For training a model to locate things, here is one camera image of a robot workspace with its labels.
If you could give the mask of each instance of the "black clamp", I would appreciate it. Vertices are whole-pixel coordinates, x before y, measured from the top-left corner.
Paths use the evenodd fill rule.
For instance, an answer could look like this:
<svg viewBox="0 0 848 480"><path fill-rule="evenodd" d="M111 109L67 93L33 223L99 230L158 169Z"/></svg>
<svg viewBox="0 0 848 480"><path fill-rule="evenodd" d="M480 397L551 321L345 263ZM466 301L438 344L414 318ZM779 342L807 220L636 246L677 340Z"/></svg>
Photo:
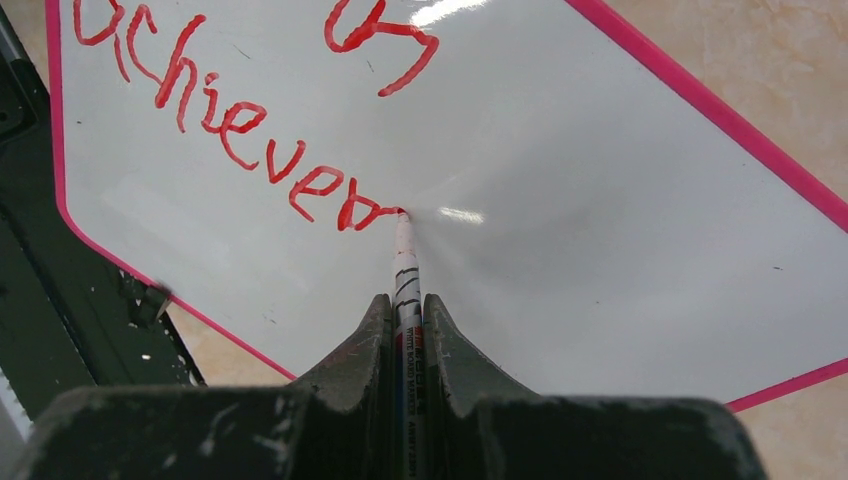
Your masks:
<svg viewBox="0 0 848 480"><path fill-rule="evenodd" d="M131 313L132 322L142 328L152 327L165 313L170 297L171 292L161 285L147 287Z"/></svg>

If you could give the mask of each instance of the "tile floor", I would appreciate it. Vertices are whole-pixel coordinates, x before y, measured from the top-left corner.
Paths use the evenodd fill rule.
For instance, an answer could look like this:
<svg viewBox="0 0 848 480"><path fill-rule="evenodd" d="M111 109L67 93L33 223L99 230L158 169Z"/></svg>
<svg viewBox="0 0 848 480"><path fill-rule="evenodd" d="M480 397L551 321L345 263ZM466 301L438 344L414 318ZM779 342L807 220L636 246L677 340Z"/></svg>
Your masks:
<svg viewBox="0 0 848 480"><path fill-rule="evenodd" d="M848 199L848 2L608 0L624 18ZM0 0L47 83L44 2ZM179 308L210 384L286 379ZM739 414L776 479L848 479L848 375Z"/></svg>

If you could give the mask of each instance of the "whiteboard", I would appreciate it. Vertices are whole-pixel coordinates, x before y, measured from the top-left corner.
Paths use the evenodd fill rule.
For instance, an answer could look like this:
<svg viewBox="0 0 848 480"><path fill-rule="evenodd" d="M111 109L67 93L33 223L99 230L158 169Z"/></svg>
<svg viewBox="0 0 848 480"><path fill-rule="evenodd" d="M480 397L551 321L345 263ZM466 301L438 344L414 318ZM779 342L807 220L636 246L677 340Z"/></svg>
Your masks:
<svg viewBox="0 0 848 480"><path fill-rule="evenodd" d="M69 225L289 375L390 291L395 207L423 291L539 392L848 370L848 207L600 2L48 17Z"/></svg>

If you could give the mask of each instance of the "pink whiteboard frame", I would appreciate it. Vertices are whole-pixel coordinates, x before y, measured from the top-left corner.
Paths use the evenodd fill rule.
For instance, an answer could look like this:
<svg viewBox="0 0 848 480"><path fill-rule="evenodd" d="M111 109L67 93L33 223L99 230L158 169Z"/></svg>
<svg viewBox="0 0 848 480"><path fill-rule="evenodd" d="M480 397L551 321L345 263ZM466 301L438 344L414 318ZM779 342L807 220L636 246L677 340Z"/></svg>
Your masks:
<svg viewBox="0 0 848 480"><path fill-rule="evenodd" d="M601 0L564 0L586 19L592 22L621 48L626 50L660 80L689 102L701 114L718 126L754 158L762 162L799 195L830 218L842 230L848 232L848 204L819 182L811 173L772 143L741 115L725 104L695 77L677 64L665 52L654 45L635 27L627 23L612 8ZM60 45L59 0L45 0L47 12L47 44L50 66L50 90L53 126L53 159L56 177L56 200L59 212L68 227L86 245L99 252L125 271L150 285L154 282L131 265L122 261L105 248L92 241L74 223L68 211L65 190L64 122L62 100L62 50ZM195 315L241 348L268 364L289 379L295 376L274 363L255 348L239 339L224 327L207 318L197 309L178 297L173 301ZM830 378L848 373L848 358L826 365L804 375L786 380L748 396L728 403L734 411L742 411L783 395L801 390Z"/></svg>

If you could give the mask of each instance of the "red marker ink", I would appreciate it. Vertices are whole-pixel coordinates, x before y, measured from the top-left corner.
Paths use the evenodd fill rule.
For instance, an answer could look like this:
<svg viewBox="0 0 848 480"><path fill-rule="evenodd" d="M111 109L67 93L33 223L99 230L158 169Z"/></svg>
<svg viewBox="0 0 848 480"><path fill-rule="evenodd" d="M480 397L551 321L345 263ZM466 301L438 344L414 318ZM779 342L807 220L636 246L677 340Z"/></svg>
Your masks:
<svg viewBox="0 0 848 480"><path fill-rule="evenodd" d="M216 72L207 73L206 77L203 79L203 83L206 84L206 87L203 89L203 93L209 97L209 103L206 105L206 115L203 117L203 120L200 121L200 126L209 133L219 133L221 131L221 127L215 127L212 125L212 119L215 118L215 110L218 109L218 90L211 88L209 85L217 79L218 73Z"/></svg>
<svg viewBox="0 0 848 480"><path fill-rule="evenodd" d="M339 231L344 231L350 227L357 232L364 230L368 225L371 225L371 222L376 220L378 217L383 215L394 215L402 209L400 207L390 207L383 208L370 198L365 198L356 193L356 178L350 177L350 185L348 186L347 192L347 200L345 200L344 205L342 205L342 209L339 210L339 219L338 219L338 229ZM353 209L356 207L357 203L361 203L367 207L371 208L371 211L368 212L368 215L362 219L361 222L354 224L353 223Z"/></svg>
<svg viewBox="0 0 848 480"><path fill-rule="evenodd" d="M249 112L253 112L253 118L242 123L241 125L235 124L236 117L242 111L247 110ZM245 170L254 170L257 166L259 166L259 162L254 162L251 164L246 163L242 160L238 155L233 152L232 147L230 146L230 140L227 137L229 132L235 133L247 133L254 128L258 127L262 120L265 120L265 117L268 115L268 111L265 110L265 107L261 105L257 105L255 103L250 102L238 102L226 113L224 113L224 120L221 122L221 126L218 127L219 132L218 135L221 137L221 144L224 146L224 150L227 152L227 155L233 159L234 162L238 163L241 168Z"/></svg>
<svg viewBox="0 0 848 480"><path fill-rule="evenodd" d="M329 185L320 190L309 187L309 184L314 182L319 176L321 176L322 173L333 175L336 178ZM337 188L339 188L339 185L341 185L343 181L344 174L340 170L337 170L333 167L327 167L325 165L315 167L312 169L311 172L306 174L306 176L303 177L302 180L294 184L294 187L292 187L291 191L289 192L289 205L291 205L292 208L297 210L298 213L303 215L303 218L309 220L310 222L314 222L315 219L312 218L312 215L310 215L306 210L303 209L303 207L297 204L297 196L304 193L307 195L317 195L319 197L326 197L327 195L333 193Z"/></svg>
<svg viewBox="0 0 848 480"><path fill-rule="evenodd" d="M371 12L365 18L365 21L363 21L358 27L354 28L353 31L350 32L350 35L348 35L341 45L339 45L333 37L333 30L335 29L336 24L348 3L350 3L350 0L339 0L335 7L333 7L333 10L330 12L327 20L324 22L324 42L333 52L345 53L359 48L363 42L373 37L376 33L386 33L389 35L414 38L415 41L424 47L424 51L421 52L421 56L418 57L418 60L412 64L406 73L401 75L400 78L394 82L380 89L380 91L377 92L377 95L387 97L407 86L415 79L415 77L418 76L419 73L421 73L422 70L424 70L424 67L426 67L430 62L430 59L433 58L433 55L435 55L436 50L439 48L439 39L433 35L428 35L422 32L413 25L381 22L380 17L386 10L386 0L377 0L374 8L371 9Z"/></svg>
<svg viewBox="0 0 848 480"><path fill-rule="evenodd" d="M121 54L121 39L117 35L115 35L115 39L112 42L112 48L115 50L115 61L118 62L118 71L121 72L124 81L130 83L130 76L127 73L127 67L124 66L123 54Z"/></svg>
<svg viewBox="0 0 848 480"><path fill-rule="evenodd" d="M303 140L297 141L297 150L295 150L292 158L289 159L286 166L283 167L279 172L274 172L274 150L277 148L277 141L273 138L268 141L268 148L265 150L265 163L268 166L268 181L271 182L271 185L276 185L281 182L284 178L286 178L294 167L300 162L301 157L303 157L303 152L306 151L306 142Z"/></svg>
<svg viewBox="0 0 848 480"><path fill-rule="evenodd" d="M109 23L103 28L103 30L97 32L91 37L85 37L82 34L82 0L74 0L72 9L73 9L73 17L74 17L74 35L77 37L77 41L81 45L85 45L88 47L92 47L94 45L98 45L102 43L104 40L109 38L110 35L114 35L114 41L112 42L112 48L115 51L115 61L118 63L118 70L121 72L121 76L124 77L124 80L127 82L130 81L129 75L127 75L127 69L124 67L124 58L121 54L121 40L118 38L118 35L115 34L115 31L118 29L118 23L120 23L121 19L124 18L124 7L118 5L116 0L109 0L109 5L112 6L112 17L109 19Z"/></svg>
<svg viewBox="0 0 848 480"><path fill-rule="evenodd" d="M164 79L159 87L159 92L156 93L156 98L154 100L156 108L163 108L171 98L171 92L173 91L174 85L177 83L177 79L180 77L183 68L188 67L188 82L186 82L185 89L183 89L179 107L177 108L177 127L179 127L180 131L183 133L185 133L183 119L185 118L188 101L191 99L191 92L194 90L194 86L197 85L197 65L194 64L194 61L185 58L182 55L188 40L192 35L194 35L197 27L205 21L206 16L195 15L195 17L188 22L188 25L186 25L180 33L180 36L177 37L177 44L174 47L174 51L171 53L171 60L168 62L168 70L165 72Z"/></svg>
<svg viewBox="0 0 848 480"><path fill-rule="evenodd" d="M141 64L141 61L138 59L138 54L135 51L135 36L138 33L138 28L141 26L142 20L146 21L147 30L150 33L155 35L159 32L159 29L156 28L156 23L153 21L153 15L150 13L150 8L142 3L135 10L135 14L127 27L127 50L130 52L130 60L132 60L135 68L137 68L138 71L145 77L153 80L157 85L162 86L162 79Z"/></svg>

